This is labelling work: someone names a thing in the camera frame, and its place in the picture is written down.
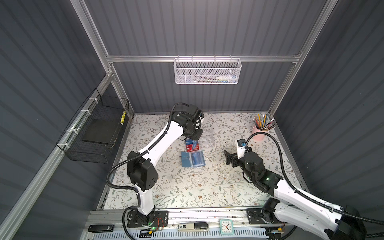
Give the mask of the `blue card from holder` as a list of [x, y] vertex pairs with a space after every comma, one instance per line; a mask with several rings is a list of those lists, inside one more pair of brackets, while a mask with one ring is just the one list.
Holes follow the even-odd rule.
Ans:
[[185, 140], [185, 143], [186, 145], [197, 145], [198, 144], [198, 141], [195, 141], [195, 140], [191, 140], [191, 139], [186, 139]]

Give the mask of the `clear acrylic organizer box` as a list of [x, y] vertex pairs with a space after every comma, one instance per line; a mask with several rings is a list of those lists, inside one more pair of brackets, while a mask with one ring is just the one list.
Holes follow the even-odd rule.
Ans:
[[214, 131], [204, 131], [198, 140], [200, 150], [213, 149], [216, 146]]

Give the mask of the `blue leather card holder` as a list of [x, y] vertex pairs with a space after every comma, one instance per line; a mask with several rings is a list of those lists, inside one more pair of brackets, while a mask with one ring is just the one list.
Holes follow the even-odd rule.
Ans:
[[181, 152], [181, 164], [185, 168], [198, 168], [206, 165], [203, 151]]

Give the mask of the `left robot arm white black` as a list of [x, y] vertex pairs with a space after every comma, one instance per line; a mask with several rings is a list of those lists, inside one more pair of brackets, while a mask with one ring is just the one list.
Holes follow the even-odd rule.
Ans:
[[129, 154], [129, 158], [137, 157], [128, 162], [127, 172], [131, 183], [138, 190], [140, 206], [138, 211], [149, 216], [155, 209], [152, 188], [159, 178], [156, 165], [161, 156], [180, 137], [197, 141], [203, 130], [203, 111], [192, 104], [176, 103], [169, 114], [161, 132], [138, 153]]

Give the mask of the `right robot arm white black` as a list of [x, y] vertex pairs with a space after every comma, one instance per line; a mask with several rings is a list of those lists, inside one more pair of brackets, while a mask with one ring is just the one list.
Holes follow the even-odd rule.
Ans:
[[226, 164], [242, 170], [245, 180], [271, 197], [264, 204], [261, 215], [266, 223], [278, 220], [299, 227], [324, 240], [364, 240], [367, 230], [353, 207], [342, 208], [323, 201], [264, 167], [263, 159], [249, 151], [239, 158], [224, 152]]

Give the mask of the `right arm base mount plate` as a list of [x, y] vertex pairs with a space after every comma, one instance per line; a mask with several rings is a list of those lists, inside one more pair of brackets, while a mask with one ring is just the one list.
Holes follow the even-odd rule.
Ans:
[[249, 224], [260, 225], [260, 224], [277, 224], [283, 225], [284, 222], [277, 219], [275, 215], [275, 209], [263, 209], [263, 208], [248, 208], [246, 209], [247, 218]]

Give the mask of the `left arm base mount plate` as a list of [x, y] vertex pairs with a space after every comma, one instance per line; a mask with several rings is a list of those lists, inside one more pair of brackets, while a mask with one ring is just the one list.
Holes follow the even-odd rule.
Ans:
[[169, 211], [154, 210], [148, 216], [141, 214], [138, 210], [132, 210], [127, 215], [128, 228], [143, 227], [167, 227]]

